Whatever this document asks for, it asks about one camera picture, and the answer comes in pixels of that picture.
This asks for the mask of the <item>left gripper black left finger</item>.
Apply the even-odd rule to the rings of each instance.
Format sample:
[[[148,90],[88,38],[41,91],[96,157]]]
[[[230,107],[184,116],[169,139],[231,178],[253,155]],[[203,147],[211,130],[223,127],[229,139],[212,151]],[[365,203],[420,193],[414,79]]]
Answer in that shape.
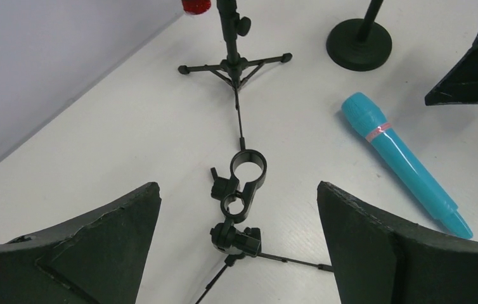
[[[135,303],[160,206],[149,182],[0,244],[0,303]]]

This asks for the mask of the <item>black round-base mic stand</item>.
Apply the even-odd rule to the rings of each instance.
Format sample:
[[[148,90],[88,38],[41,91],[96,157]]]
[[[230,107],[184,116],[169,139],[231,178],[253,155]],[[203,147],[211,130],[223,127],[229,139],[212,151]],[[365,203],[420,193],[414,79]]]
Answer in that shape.
[[[371,0],[364,18],[337,24],[326,40],[329,57],[339,66],[367,72],[381,67],[392,52],[390,33],[375,19],[383,0]]]

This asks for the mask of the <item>black shock-mount tripod stand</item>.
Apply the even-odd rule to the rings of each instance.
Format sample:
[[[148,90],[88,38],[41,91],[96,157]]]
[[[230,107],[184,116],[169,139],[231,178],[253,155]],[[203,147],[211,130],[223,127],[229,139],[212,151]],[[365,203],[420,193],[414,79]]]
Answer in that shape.
[[[211,72],[230,87],[235,95],[235,108],[238,114],[239,125],[239,143],[240,150],[246,149],[245,138],[243,136],[242,119],[240,113],[239,90],[257,73],[264,65],[269,63],[287,63],[292,58],[292,53],[284,53],[281,56],[263,58],[258,60],[248,60],[242,57],[237,48],[237,38],[244,37],[251,28],[251,19],[237,12],[236,1],[216,1],[217,10],[221,21],[223,38],[226,43],[227,55],[217,65],[187,66],[178,67],[178,72],[182,75],[188,75],[192,72]]]

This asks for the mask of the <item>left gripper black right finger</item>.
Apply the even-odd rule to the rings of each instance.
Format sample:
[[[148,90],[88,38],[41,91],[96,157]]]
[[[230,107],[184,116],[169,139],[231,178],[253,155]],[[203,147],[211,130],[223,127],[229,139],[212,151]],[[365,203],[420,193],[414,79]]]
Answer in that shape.
[[[372,206],[329,182],[317,204],[342,303],[478,303],[478,242]]]

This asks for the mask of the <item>red glitter microphone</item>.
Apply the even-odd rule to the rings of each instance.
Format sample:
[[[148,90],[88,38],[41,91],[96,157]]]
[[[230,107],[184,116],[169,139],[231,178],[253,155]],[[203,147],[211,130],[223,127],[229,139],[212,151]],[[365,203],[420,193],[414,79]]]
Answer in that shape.
[[[201,15],[210,10],[211,0],[182,0],[183,10],[188,15]]]

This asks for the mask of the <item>teal microphone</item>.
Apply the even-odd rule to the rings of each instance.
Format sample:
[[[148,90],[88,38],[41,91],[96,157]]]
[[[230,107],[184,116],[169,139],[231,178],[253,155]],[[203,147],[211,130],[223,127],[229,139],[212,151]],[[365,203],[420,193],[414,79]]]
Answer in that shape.
[[[458,205],[397,135],[381,109],[361,92],[349,96],[341,110],[351,127],[388,164],[427,213],[453,235],[471,239],[474,234],[460,215]]]

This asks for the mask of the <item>black clip tripod stand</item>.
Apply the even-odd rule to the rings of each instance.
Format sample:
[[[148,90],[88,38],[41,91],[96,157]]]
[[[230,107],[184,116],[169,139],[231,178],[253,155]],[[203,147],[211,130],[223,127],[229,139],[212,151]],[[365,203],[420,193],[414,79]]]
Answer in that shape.
[[[244,163],[253,163],[257,165],[260,175],[240,186],[240,180],[236,176],[236,169]],[[246,227],[244,230],[238,230],[235,225],[244,222],[250,212],[250,207],[254,200],[256,191],[264,184],[267,172],[267,161],[264,155],[254,149],[243,148],[237,152],[230,161],[230,177],[224,178],[218,175],[216,168],[211,168],[212,178],[214,180],[211,197],[220,202],[220,209],[224,216],[224,221],[216,224],[210,230],[211,242],[215,249],[224,253],[226,258],[223,267],[206,285],[204,292],[196,300],[201,303],[216,282],[224,272],[234,266],[237,260],[245,257],[266,258],[282,263],[296,263],[314,267],[324,272],[334,272],[333,266],[324,263],[311,263],[284,256],[271,255],[262,251],[261,230],[257,227]]]

